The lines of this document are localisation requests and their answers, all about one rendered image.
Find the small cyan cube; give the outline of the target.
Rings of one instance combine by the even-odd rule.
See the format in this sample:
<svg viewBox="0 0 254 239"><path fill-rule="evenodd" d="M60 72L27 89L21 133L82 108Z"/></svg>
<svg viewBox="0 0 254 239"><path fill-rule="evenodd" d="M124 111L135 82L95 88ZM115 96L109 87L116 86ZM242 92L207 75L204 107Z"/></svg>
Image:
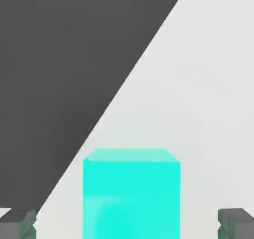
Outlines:
<svg viewBox="0 0 254 239"><path fill-rule="evenodd" d="M96 148L83 162L82 239L180 239L181 164L166 148Z"/></svg>

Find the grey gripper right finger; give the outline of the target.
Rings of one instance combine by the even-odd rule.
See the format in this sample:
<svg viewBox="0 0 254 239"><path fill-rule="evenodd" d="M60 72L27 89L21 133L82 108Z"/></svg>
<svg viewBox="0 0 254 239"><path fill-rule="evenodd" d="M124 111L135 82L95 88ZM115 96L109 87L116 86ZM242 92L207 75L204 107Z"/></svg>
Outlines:
<svg viewBox="0 0 254 239"><path fill-rule="evenodd" d="M254 217L242 208L218 210L218 239L254 239Z"/></svg>

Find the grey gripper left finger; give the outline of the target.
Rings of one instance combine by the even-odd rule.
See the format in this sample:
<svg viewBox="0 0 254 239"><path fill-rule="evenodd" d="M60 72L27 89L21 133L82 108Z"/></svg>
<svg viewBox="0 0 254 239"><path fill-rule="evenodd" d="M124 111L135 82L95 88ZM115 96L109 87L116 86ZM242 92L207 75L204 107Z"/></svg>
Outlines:
<svg viewBox="0 0 254 239"><path fill-rule="evenodd" d="M36 239L36 210L12 208L0 218L0 239Z"/></svg>

